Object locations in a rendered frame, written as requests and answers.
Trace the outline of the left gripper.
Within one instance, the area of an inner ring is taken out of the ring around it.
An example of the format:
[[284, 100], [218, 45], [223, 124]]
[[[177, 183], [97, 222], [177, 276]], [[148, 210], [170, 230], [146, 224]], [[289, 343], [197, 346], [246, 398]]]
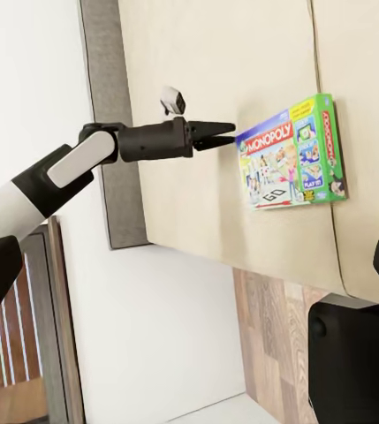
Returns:
[[173, 158], [193, 158], [196, 152], [209, 148], [237, 143], [237, 136], [219, 136], [236, 131], [234, 123], [207, 123], [188, 121], [183, 116], [173, 117], [173, 122], [158, 125], [144, 125], [141, 129], [141, 153], [145, 161]]

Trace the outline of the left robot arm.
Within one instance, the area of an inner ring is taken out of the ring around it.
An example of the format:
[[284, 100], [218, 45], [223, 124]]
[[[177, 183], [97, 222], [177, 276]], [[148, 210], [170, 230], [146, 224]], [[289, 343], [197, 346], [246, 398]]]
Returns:
[[234, 123], [186, 122], [180, 91], [163, 86], [158, 96], [161, 124], [129, 128], [122, 123], [92, 123], [82, 127], [79, 145], [64, 143], [51, 154], [0, 187], [0, 238], [18, 242], [74, 198], [94, 180], [97, 166], [173, 158], [193, 158], [196, 152], [237, 143]]

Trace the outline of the board game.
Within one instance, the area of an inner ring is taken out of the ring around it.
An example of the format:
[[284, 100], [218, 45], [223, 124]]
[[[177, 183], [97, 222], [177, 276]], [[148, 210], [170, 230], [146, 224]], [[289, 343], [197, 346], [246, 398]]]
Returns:
[[316, 94], [240, 133], [246, 209], [346, 199], [332, 94]]

